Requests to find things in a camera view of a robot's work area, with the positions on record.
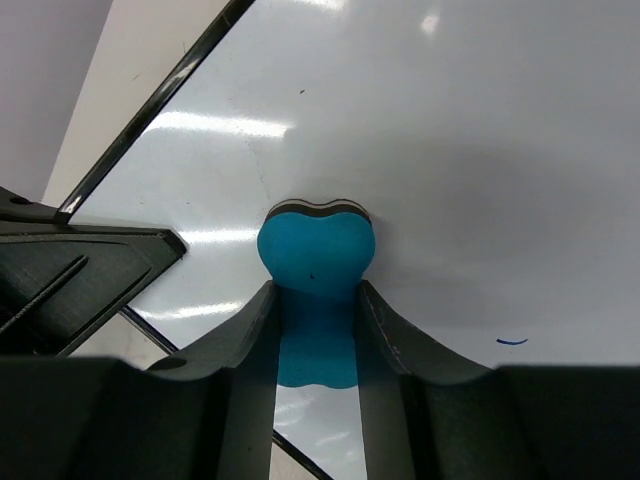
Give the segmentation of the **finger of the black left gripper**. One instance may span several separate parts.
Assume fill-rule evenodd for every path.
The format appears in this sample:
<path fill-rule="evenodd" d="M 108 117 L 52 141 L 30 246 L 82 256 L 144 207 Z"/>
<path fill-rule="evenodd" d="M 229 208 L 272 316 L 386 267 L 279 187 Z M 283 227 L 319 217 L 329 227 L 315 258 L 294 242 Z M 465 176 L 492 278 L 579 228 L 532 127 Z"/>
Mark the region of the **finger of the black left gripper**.
<path fill-rule="evenodd" d="M 70 354 L 185 253 L 170 230 L 70 226 L 3 189 L 2 354 Z"/>

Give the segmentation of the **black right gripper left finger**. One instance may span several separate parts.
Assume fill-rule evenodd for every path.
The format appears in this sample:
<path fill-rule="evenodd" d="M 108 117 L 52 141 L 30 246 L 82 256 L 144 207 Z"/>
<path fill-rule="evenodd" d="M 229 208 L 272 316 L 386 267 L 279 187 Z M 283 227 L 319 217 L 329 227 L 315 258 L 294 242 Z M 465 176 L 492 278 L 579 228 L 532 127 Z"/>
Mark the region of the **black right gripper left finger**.
<path fill-rule="evenodd" d="M 5 479 L 265 479 L 277 287 L 141 370 L 116 358 L 1 362 Z"/>

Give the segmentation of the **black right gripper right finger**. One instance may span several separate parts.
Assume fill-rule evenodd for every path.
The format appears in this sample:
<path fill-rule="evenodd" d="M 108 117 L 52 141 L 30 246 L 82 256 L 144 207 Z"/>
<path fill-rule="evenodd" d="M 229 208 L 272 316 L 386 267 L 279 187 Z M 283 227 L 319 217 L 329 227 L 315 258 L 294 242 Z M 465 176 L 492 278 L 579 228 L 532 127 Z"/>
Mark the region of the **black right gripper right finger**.
<path fill-rule="evenodd" d="M 397 314 L 368 282 L 355 301 L 372 479 L 635 479 L 635 367 L 490 369 Z"/>

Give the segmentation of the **blue bone-shaped whiteboard eraser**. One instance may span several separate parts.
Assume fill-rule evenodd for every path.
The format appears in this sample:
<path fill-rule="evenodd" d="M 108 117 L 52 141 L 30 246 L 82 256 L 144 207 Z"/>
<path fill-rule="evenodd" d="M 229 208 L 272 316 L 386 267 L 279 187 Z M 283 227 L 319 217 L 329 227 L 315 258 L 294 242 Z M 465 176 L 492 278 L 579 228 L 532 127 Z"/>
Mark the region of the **blue bone-shaped whiteboard eraser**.
<path fill-rule="evenodd" d="M 282 201 L 267 214 L 257 250 L 281 303 L 279 385 L 356 386 L 356 290 L 376 250 L 368 212 L 347 199 Z"/>

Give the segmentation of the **white whiteboard with black frame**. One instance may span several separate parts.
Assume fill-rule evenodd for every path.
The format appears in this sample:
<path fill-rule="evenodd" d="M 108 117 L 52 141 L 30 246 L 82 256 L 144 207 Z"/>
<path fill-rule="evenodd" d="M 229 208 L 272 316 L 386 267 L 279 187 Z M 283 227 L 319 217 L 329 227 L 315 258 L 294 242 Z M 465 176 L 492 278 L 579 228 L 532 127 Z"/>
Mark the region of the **white whiteboard with black frame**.
<path fill-rule="evenodd" d="M 183 347 L 289 198 L 362 205 L 367 278 L 456 353 L 637 366 L 638 3 L 231 2 L 60 213 L 183 238 L 128 309 Z"/>

